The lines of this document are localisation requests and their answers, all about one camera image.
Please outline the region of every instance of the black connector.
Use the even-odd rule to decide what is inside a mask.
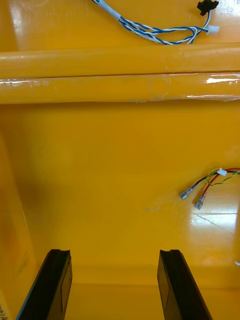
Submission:
[[[218,4],[218,1],[203,0],[202,2],[198,2],[197,8],[201,11],[200,15],[205,16],[210,10],[216,9]]]

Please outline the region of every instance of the blue and white twisted wire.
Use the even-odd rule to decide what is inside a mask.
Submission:
[[[169,29],[159,29],[156,27],[151,27],[146,24],[141,24],[138,22],[132,22],[130,20],[127,20],[123,18],[119,13],[117,13],[113,8],[111,8],[104,0],[92,0],[95,4],[99,5],[102,9],[104,9],[106,12],[108,12],[112,17],[114,17],[125,29],[133,32],[134,34],[148,39],[150,41],[154,41],[156,43],[160,43],[163,45],[180,45],[182,43],[186,43],[187,45],[193,44],[196,36],[198,36],[201,32],[209,33],[208,25],[211,19],[211,12],[209,11],[207,13],[207,20],[203,27],[199,26],[179,26],[179,27],[173,27]],[[184,38],[183,40],[179,41],[166,41],[163,39],[160,39],[158,35],[160,34],[166,34],[171,33],[174,31],[190,31],[192,34]]]

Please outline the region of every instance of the yellow plastic housing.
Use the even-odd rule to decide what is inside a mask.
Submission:
[[[156,27],[206,19],[191,0],[108,3]],[[163,320],[160,249],[182,251],[214,320],[239,318],[239,177],[211,187],[201,210],[204,182],[179,198],[211,170],[240,167],[238,1],[220,1],[210,24],[218,35],[163,46],[90,0],[1,0],[0,306],[9,319],[50,249],[71,250],[66,320]]]

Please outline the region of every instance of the yellow panel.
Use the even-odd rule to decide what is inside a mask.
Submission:
[[[0,81],[0,103],[240,99],[240,74],[148,74]]]
[[[202,289],[213,319],[238,318],[240,290]],[[163,320],[157,286],[77,285],[71,288],[66,320]]]
[[[206,17],[200,16],[197,0],[107,0],[126,19],[153,27],[203,26]],[[8,30],[15,36],[19,51],[80,48],[156,46],[125,30],[91,0],[2,0],[4,13],[10,15]],[[220,26],[218,35],[201,34],[198,44],[239,42],[238,0],[222,0],[212,12],[211,25]],[[166,39],[182,39],[186,33],[166,35]],[[11,39],[3,51],[9,51]]]
[[[36,262],[18,191],[0,135],[0,306],[15,319],[36,276]]]
[[[108,3],[156,27],[206,21],[192,0]],[[218,35],[163,46],[90,0],[0,2],[0,304],[13,319],[52,248],[72,254],[67,320],[163,319],[160,249],[182,251],[214,319],[239,318],[239,177],[200,211],[203,186],[178,196],[240,166],[239,102],[174,100],[239,99],[239,16],[222,0]]]
[[[154,285],[159,250],[178,248],[201,287],[239,288],[239,178],[201,211],[178,196],[239,166],[239,117],[238,101],[2,107],[38,263],[71,249],[77,283]]]

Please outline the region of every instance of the yellow horizontal bar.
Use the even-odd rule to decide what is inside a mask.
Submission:
[[[4,52],[0,78],[240,71],[240,43]]]
[[[236,100],[240,73],[109,75],[0,81],[0,103]]]

